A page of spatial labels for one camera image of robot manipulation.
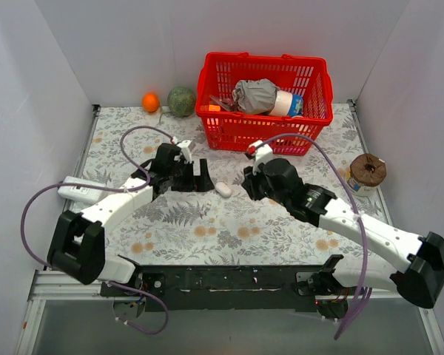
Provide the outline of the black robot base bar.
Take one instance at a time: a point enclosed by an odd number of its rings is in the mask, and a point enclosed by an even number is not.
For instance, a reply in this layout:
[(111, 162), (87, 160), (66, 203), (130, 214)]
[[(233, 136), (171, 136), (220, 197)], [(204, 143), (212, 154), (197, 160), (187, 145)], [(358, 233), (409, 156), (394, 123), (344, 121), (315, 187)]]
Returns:
[(352, 288), (321, 266), (139, 266), (130, 279), (171, 311), (280, 310), (345, 317)]

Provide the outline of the white earbud charging case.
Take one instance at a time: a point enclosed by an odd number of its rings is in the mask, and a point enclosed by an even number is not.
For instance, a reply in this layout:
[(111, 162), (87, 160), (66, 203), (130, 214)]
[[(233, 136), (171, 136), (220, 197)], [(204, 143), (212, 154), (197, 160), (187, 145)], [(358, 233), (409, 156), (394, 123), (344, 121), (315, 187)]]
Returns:
[(215, 184), (215, 191), (223, 198), (229, 198), (232, 196), (232, 189), (223, 181), (219, 181)]

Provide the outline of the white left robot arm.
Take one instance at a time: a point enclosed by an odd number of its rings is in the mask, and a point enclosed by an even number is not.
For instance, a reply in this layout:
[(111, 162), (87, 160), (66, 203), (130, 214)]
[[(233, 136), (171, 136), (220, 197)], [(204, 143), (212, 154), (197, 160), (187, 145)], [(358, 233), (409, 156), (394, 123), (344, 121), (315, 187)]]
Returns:
[(200, 174), (194, 174), (192, 141), (163, 143), (148, 161), (149, 171), (132, 173), (120, 193), (107, 195), (93, 206), (75, 213), (65, 211), (56, 224), (47, 262), (84, 285), (96, 280), (117, 282), (126, 295), (142, 289), (136, 264), (106, 253), (106, 234), (139, 208), (150, 204), (166, 191), (208, 192), (214, 189), (207, 160), (201, 159)]

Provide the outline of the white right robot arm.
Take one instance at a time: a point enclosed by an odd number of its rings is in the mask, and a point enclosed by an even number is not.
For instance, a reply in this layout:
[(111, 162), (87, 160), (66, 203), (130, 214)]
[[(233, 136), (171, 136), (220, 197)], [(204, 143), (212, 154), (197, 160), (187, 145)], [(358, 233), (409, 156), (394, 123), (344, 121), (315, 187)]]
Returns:
[(316, 294), (345, 288), (396, 291), (411, 304), (431, 309), (444, 286), (444, 238), (410, 233), (366, 214), (356, 214), (344, 200), (321, 186), (304, 183), (286, 159), (275, 158), (243, 170), (242, 187), (252, 200), (269, 198), (296, 220), (333, 231), (376, 254), (379, 259), (330, 257), (305, 281)]

